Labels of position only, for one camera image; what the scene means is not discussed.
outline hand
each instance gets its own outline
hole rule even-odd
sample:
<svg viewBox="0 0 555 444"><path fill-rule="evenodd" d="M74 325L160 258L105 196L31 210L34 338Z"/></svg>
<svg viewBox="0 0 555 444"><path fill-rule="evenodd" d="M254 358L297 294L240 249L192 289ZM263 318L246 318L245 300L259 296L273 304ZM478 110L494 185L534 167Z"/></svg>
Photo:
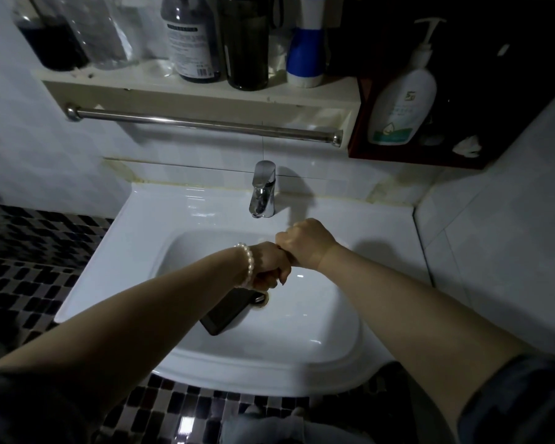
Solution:
<svg viewBox="0 0 555 444"><path fill-rule="evenodd" d="M318 270L325 254L337 242L320 221L307 218L276 234L276 244L289 253L292 265Z"/></svg>
<svg viewBox="0 0 555 444"><path fill-rule="evenodd" d="M275 288L278 280L283 285L292 272L288 256L275 243L266 241L250 246L255 258L252 286L255 290Z"/></svg>

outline faucet handle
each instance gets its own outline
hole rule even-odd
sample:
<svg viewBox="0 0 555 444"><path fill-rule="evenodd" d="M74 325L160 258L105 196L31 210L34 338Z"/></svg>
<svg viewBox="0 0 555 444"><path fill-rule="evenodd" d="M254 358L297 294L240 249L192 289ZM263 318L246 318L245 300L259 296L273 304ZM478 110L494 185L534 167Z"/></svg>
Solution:
<svg viewBox="0 0 555 444"><path fill-rule="evenodd" d="M276 165L271 160L261 160L255 165L253 186L264 188L276 180Z"/></svg>

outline light-colored pants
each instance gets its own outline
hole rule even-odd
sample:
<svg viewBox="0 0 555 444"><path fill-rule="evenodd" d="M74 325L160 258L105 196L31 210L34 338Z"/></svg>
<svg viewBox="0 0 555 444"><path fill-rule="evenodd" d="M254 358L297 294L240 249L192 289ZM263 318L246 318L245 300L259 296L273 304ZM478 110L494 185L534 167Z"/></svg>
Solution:
<svg viewBox="0 0 555 444"><path fill-rule="evenodd" d="M364 436L299 416L280 419L257 414L239 414L224 422L220 444L278 444L287 439L303 444L374 444Z"/></svg>

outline floor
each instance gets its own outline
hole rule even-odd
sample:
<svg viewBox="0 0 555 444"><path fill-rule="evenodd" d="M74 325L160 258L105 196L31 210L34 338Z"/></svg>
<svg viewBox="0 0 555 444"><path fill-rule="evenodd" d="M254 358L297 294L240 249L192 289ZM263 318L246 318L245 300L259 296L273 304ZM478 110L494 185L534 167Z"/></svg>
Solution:
<svg viewBox="0 0 555 444"><path fill-rule="evenodd" d="M0 341L8 351L57 327L55 313L112 222L0 206ZM152 374L111 410L93 442L215 444L223 421L256 404L264 416L276 417L310 407L312 421L366 433L377 443L416 443L407 377L391 364L345 393L282 398L192 387Z"/></svg>

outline white shelf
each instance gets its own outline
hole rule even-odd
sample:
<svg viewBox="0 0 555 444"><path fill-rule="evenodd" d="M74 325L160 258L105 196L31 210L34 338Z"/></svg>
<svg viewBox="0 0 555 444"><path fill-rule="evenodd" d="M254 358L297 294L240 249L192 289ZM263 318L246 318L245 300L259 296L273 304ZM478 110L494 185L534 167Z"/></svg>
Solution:
<svg viewBox="0 0 555 444"><path fill-rule="evenodd" d="M244 92L226 80L198 84L160 70L164 61L146 61L119 70L86 67L72 72L34 72L62 109L68 103L96 108L298 129L343 130L347 149L360 109L353 77L329 78L316 88L297 88L285 75L270 78L267 88Z"/></svg>

